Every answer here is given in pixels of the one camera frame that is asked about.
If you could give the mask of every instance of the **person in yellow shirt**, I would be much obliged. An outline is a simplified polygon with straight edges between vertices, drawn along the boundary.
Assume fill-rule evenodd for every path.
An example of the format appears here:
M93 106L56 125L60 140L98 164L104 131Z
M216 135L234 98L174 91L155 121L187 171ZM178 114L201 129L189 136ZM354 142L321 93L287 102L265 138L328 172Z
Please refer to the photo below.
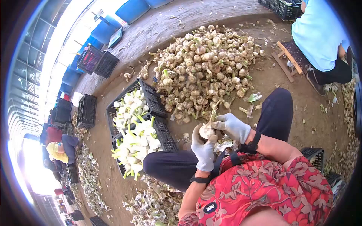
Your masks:
M75 161L75 150L78 148L79 138L66 134L62 135L62 142L50 142L46 146L49 157L62 161L67 164L73 164Z

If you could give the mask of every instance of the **person in light blue shirt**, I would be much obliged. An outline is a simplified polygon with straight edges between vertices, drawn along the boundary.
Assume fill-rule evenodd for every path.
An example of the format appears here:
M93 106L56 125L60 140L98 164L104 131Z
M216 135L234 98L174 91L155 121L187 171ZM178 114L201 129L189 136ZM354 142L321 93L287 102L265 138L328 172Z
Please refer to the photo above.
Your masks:
M341 60L350 42L326 0L303 0L302 12L292 24L293 41L314 67L307 74L308 81L318 94L324 96L323 85L351 81L352 71Z

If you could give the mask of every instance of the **logo patch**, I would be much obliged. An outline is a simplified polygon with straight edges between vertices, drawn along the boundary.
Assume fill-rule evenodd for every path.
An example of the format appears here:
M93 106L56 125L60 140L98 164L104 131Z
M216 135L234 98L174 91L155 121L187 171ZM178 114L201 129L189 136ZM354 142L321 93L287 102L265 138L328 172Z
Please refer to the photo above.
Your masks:
M216 202L211 202L204 207L204 213L212 213L218 208Z

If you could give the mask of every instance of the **gloved hand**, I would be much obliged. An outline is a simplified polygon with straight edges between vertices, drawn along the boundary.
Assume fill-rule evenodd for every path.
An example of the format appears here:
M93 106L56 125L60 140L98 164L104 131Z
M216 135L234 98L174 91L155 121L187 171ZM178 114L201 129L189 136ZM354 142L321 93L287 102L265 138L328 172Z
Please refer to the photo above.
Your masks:
M230 138L240 141L241 144L245 143L251 129L249 125L238 120L231 113L217 116L216 121L212 123L212 127L216 130L225 130Z
M199 135L201 127L202 124L199 124L192 132L191 149L199 160L196 168L201 171L211 172L214 169L214 145L218 141L218 136L217 134L211 135L204 144Z

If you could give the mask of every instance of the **white container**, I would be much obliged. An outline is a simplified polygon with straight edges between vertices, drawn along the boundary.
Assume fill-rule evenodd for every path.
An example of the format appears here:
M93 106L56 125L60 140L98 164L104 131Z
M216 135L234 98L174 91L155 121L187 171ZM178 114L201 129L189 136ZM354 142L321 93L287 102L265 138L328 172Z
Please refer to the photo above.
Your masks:
M83 97L83 94L74 92L72 103L74 107L78 107L80 99Z

